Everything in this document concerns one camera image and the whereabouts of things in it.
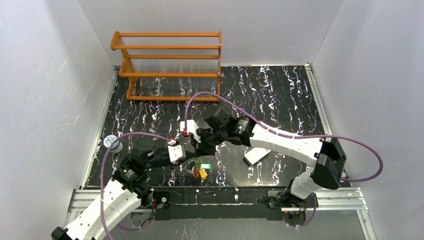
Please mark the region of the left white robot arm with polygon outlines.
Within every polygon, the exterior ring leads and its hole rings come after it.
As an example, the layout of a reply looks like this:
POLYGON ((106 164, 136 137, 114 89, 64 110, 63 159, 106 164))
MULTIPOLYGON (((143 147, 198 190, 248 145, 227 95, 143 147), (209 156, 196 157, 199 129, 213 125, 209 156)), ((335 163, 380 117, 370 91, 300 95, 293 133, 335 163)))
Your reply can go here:
POLYGON ((153 188, 147 183, 148 171, 181 165, 195 158, 182 145, 149 150, 133 149, 127 154, 99 196, 71 223, 56 227, 53 240, 101 240, 124 217, 143 204, 153 202, 153 188))

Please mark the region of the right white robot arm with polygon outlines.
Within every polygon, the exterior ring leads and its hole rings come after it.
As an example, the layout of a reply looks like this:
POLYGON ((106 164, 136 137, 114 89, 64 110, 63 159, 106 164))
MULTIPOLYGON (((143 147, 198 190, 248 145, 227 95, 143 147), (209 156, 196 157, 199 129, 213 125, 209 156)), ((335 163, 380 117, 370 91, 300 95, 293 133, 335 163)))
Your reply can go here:
POLYGON ((266 125, 250 115, 232 117, 222 108, 205 118, 207 128, 194 120, 184 120, 180 130, 191 137, 197 156, 214 155, 223 142, 252 148, 268 149, 297 159, 308 170, 289 182, 285 200, 301 201, 319 189, 337 190, 341 184, 346 154, 338 139, 323 136, 300 136, 266 125))

